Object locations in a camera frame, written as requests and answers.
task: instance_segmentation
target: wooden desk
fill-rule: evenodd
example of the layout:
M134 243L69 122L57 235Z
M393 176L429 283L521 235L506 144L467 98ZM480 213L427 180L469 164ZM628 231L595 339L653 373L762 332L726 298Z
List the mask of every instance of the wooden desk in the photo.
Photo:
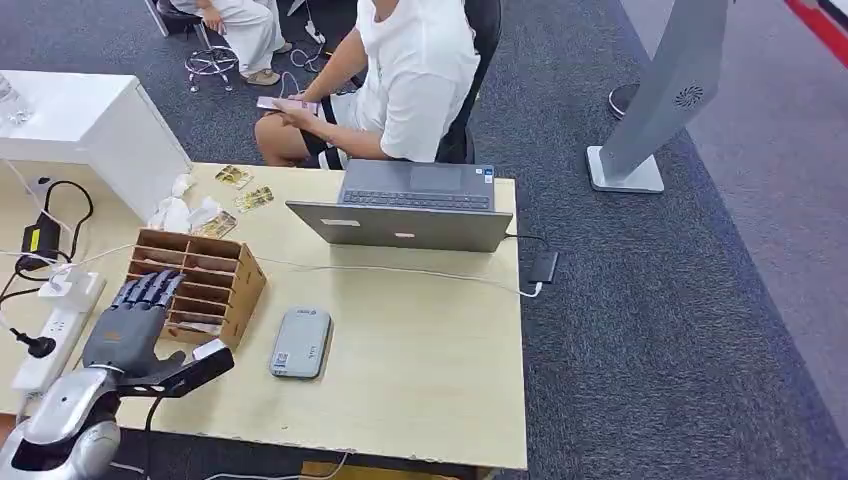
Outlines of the wooden desk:
M50 174L90 189L95 216L84 229L88 255L132 243L138 223L130 210L85 166L20 163L25 175ZM220 165L196 164L190 205L206 195L237 213L236 191L213 179ZM297 219L286 199L334 201L342 174L253 167L250 185L269 185L276 202L244 215L227 238L247 242L258 258L309 265L382 265L486 277L518 288L517 244L493 254L331 247ZM497 180L497 210L515 211L514 183ZM54 192L51 212L71 223L84 212L78 192ZM12 175L0 175L0 248L20 247L35 217ZM108 305L122 282L129 250L92 262L108 278L95 310ZM7 278L12 259L0 259ZM395 272L298 271L260 260L269 284L234 352L236 367L183 399L166 400L153 422L158 431L351 451L416 460L526 469L524 381L519 297L472 281ZM27 282L16 282L15 289ZM282 380L268 372L274 336L292 305L314 305L333 317L325 369L314 381ZM10 299L12 323L37 333L48 308L35 297ZM20 397L9 385L24 349L10 336L0 349L0 413ZM182 344L160 341L160 357ZM71 363L81 351L77 348ZM123 426L142 428L150 400L127 399Z

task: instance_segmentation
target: red stripe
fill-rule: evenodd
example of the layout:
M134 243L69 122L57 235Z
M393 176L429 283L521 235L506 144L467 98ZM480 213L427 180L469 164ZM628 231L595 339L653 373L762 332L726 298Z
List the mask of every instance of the red stripe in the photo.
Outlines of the red stripe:
M802 0L786 0L786 3L848 68L848 34L818 8L807 7Z

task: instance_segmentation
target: phone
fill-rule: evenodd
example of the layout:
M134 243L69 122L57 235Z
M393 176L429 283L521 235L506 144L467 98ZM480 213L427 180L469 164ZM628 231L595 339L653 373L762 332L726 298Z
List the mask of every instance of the phone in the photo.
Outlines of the phone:
M276 97L259 97L256 100L256 106L263 110L275 110L280 111L276 105L274 105L274 101L281 102L286 106L291 106L291 108L305 108L309 110L313 115L318 115L318 104L312 102L303 102L301 100L292 100L290 98L276 98Z
M330 314L317 308L300 306L289 309L274 340L271 375L317 377L324 361L330 322Z

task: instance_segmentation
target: open laptop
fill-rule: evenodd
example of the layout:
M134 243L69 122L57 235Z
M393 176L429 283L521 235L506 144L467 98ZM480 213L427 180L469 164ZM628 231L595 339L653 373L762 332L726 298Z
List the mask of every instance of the open laptop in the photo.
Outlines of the open laptop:
M489 166L351 161L337 204L286 205L331 244L494 252L512 214L494 211L493 174Z

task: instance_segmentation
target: laptop keyboard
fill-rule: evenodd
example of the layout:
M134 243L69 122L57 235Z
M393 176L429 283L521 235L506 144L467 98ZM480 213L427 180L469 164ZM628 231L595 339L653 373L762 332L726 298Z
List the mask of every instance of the laptop keyboard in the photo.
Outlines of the laptop keyboard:
M348 190L344 203L387 207L427 208L434 210L489 210L489 199L479 195L370 192Z

